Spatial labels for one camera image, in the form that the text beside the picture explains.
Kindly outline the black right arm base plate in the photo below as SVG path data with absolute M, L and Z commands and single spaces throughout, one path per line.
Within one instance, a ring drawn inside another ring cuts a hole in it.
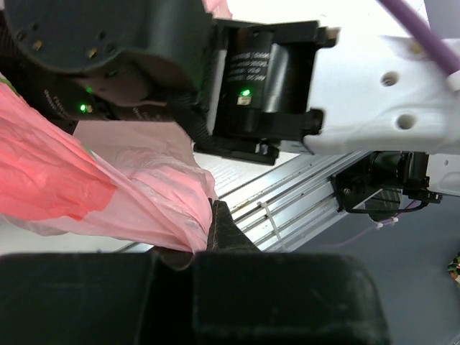
M 424 153 L 371 152 L 331 178 L 339 210 L 383 223 L 440 203 L 428 190 L 427 166 Z

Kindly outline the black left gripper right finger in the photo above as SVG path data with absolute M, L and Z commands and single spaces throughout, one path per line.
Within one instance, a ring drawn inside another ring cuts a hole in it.
M 208 247 L 193 262 L 198 344 L 388 344 L 365 267 L 336 254 L 264 253 L 223 201 L 212 205 Z

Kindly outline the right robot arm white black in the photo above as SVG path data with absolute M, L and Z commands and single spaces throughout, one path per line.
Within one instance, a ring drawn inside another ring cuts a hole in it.
M 459 41 L 215 19 L 201 1 L 5 1 L 1 68 L 48 119 L 174 121 L 199 152 L 372 152 L 342 188 L 459 194 Z

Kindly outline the pink plastic bag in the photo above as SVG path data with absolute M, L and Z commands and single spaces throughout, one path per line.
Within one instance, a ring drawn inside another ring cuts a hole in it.
M 213 17 L 206 77 L 211 100 L 216 28 L 225 1 L 201 1 Z M 217 196 L 193 144 L 221 148 L 207 128 L 176 121 L 52 121 L 1 71 L 1 218 L 43 236 L 107 236 L 181 252 L 208 246 Z

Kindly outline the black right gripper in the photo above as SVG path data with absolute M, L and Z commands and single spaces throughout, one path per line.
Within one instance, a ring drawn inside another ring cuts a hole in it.
M 52 121 L 205 129 L 213 17 L 201 1 L 5 1 L 1 71 Z

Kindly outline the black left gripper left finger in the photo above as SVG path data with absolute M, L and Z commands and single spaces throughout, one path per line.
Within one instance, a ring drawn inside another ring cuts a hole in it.
M 1 258 L 3 344 L 194 344 L 189 253 Z

